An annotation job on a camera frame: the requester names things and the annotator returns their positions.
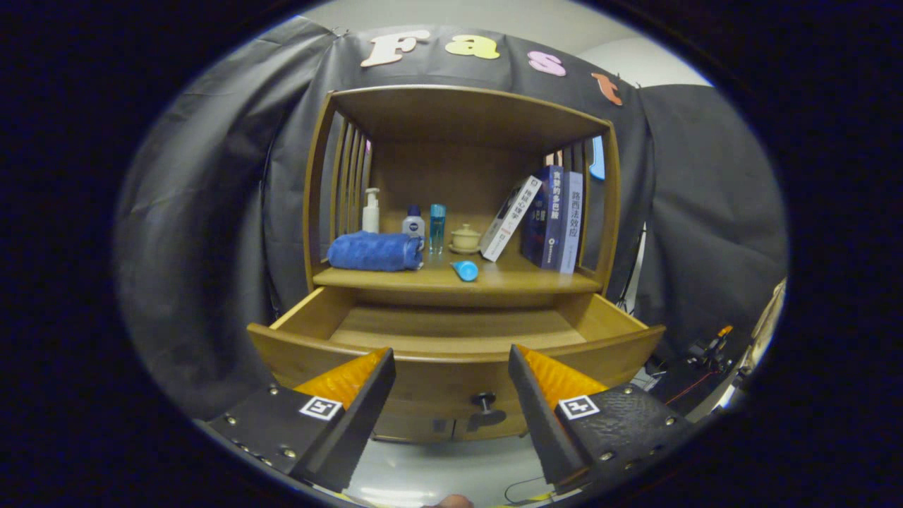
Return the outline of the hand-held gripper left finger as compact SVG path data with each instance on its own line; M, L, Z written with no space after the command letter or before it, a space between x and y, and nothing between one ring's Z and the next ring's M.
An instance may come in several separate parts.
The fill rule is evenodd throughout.
M394 352L384 347L293 388L258 390L205 428L285 476L341 492L395 379Z

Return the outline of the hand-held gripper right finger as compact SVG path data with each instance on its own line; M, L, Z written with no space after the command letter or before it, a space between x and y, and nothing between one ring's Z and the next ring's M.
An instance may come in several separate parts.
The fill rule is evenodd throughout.
M545 481L558 494L607 494L635 482L698 431L636 384L606 387L520 344L507 369Z

